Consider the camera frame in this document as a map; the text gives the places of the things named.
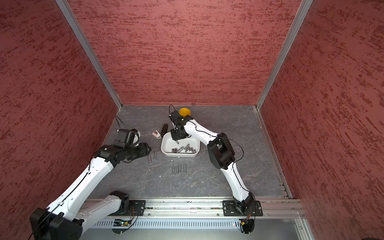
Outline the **yellow pen holder bucket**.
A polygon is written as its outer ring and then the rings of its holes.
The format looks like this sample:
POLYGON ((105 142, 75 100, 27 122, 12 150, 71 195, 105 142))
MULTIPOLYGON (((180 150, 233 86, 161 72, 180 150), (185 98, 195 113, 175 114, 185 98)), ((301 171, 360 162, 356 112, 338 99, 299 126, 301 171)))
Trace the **yellow pen holder bucket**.
POLYGON ((190 116, 191 115, 191 110, 188 109, 188 108, 181 108, 181 109, 179 109, 179 114, 182 117, 190 116))

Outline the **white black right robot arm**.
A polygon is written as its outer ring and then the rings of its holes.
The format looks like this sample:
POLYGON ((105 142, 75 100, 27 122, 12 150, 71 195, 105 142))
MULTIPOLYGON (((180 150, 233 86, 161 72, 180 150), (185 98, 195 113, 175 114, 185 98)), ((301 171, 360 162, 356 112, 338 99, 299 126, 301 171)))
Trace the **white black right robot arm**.
POLYGON ((212 165, 221 170, 230 185, 237 212, 244 216, 255 205, 255 197, 240 176, 235 150, 227 135, 212 132, 191 116, 183 117, 177 111, 170 113, 169 118, 174 126, 171 129, 174 141, 192 136, 207 147, 212 165))

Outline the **aluminium corner post left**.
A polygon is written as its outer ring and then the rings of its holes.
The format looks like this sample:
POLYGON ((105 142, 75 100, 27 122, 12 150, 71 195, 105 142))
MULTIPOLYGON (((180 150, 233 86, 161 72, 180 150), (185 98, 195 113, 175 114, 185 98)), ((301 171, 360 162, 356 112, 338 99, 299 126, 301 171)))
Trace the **aluminium corner post left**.
POLYGON ((68 1, 64 0, 55 0, 57 3, 59 9, 61 10, 62 14, 64 15, 65 19, 67 20, 68 24, 70 25, 72 31, 74 32, 75 36, 77 37, 78 41, 80 42, 83 50, 85 51, 86 55, 88 56, 89 60, 91 61, 94 69, 96 70, 97 74, 99 75, 100 79, 102 80, 104 86, 106 87, 108 93, 110 94, 111 98, 113 99, 114 103, 116 104, 118 110, 121 110, 123 107, 123 103, 118 96, 117 92, 115 91, 109 77, 107 76, 107 73, 105 72, 104 68, 102 67, 102 64, 100 63, 95 51, 91 47, 91 44, 89 43, 84 31, 82 30, 79 22, 77 21, 68 1))

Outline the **white plastic storage box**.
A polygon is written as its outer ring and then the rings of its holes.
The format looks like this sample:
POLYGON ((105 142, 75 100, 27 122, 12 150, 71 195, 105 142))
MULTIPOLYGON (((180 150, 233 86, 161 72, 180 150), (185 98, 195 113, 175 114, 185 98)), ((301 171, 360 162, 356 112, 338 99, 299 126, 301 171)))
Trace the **white plastic storage box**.
POLYGON ((174 141, 171 133, 163 136, 161 151, 168 157, 193 158, 200 151, 201 142, 195 137, 174 141))

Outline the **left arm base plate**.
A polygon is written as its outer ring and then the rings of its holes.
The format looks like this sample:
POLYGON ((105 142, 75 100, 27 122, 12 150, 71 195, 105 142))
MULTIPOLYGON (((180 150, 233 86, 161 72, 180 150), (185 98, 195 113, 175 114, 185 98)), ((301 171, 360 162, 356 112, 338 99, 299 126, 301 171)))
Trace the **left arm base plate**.
POLYGON ((124 200, 118 213, 121 216, 143 216, 146 208, 145 200, 124 200))

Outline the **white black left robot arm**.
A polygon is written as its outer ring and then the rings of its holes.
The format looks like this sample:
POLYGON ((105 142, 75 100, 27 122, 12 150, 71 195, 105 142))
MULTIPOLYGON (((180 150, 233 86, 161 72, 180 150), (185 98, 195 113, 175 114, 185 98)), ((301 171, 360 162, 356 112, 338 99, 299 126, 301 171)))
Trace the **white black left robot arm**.
POLYGON ((129 195, 111 192, 105 199, 80 211, 88 196, 120 162, 146 157, 147 143, 133 147, 104 145, 93 156, 79 177, 48 207, 37 208, 30 216, 31 238, 35 240, 78 240, 90 227, 111 214, 138 216, 130 205, 129 195))

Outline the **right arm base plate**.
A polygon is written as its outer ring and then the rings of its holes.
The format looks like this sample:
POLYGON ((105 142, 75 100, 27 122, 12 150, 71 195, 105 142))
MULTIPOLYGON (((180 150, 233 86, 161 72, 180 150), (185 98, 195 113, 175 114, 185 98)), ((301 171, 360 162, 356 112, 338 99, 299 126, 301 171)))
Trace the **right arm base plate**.
POLYGON ((244 207, 235 200, 222 201, 225 217, 262 217, 263 210, 260 201, 254 201, 249 207, 244 207))

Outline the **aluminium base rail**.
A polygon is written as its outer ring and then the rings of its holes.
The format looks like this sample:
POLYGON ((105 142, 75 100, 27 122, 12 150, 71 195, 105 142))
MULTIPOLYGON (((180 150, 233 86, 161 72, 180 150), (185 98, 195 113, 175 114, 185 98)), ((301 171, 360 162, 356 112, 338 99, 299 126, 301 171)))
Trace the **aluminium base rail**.
MULTIPOLYGON (((225 216, 223 201, 230 198, 147 198, 142 218, 157 219, 218 219, 225 216)), ((306 219, 300 200, 283 197, 257 197, 261 219, 306 219)))

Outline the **aluminium corner post right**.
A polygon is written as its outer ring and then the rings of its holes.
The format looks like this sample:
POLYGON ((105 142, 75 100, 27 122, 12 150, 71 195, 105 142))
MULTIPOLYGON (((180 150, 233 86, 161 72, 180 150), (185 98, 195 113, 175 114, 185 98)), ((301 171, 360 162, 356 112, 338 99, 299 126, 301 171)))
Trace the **aluminium corner post right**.
POLYGON ((280 71, 280 68, 282 67, 284 61, 285 61, 285 58, 287 57, 290 49, 291 49, 291 46, 304 22, 304 19, 311 7, 313 3, 313 0, 302 0, 301 1, 301 4, 298 8, 298 11, 295 15, 295 18, 291 24, 291 27, 287 33, 287 36, 284 40, 284 43, 281 47, 281 50, 278 54, 278 57, 276 59, 276 62, 271 70, 271 73, 267 79, 267 82, 262 90, 262 93, 256 103, 256 110, 257 111, 260 111, 261 108, 262 108, 262 105, 280 71))

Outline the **aluminium corner post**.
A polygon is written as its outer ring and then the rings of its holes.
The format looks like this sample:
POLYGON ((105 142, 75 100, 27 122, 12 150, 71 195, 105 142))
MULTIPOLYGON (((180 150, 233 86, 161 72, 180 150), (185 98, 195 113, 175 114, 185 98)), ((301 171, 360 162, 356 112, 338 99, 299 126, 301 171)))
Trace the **aluminium corner post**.
POLYGON ((91 47, 91 44, 89 43, 84 31, 82 30, 79 22, 77 21, 68 1, 64 0, 55 0, 57 3, 59 9, 61 10, 62 14, 64 15, 65 19, 67 20, 68 24, 70 25, 72 31, 74 32, 75 36, 77 37, 78 41, 80 42, 83 50, 85 51, 86 55, 88 56, 89 60, 91 61, 94 69, 96 70, 97 74, 99 75, 100 79, 102 80, 104 86, 106 87, 108 93, 110 94, 111 98, 113 99, 114 103, 116 104, 118 110, 121 110, 123 107, 123 103, 118 96, 117 92, 115 91, 109 77, 107 76, 107 73, 105 72, 104 68, 102 67, 102 64, 100 63, 95 51, 91 47))
POLYGON ((271 73, 267 79, 267 82, 262 90, 262 93, 256 103, 256 110, 257 111, 260 111, 261 108, 262 108, 262 105, 280 71, 280 68, 282 67, 284 61, 285 61, 285 58, 287 57, 290 49, 291 49, 291 46, 304 22, 304 19, 311 7, 313 3, 313 0, 302 0, 301 1, 301 4, 298 8, 298 11, 295 15, 295 18, 291 24, 291 27, 287 33, 287 36, 284 40, 284 43, 281 47, 281 50, 278 54, 278 57, 276 59, 276 62, 271 70, 271 73))

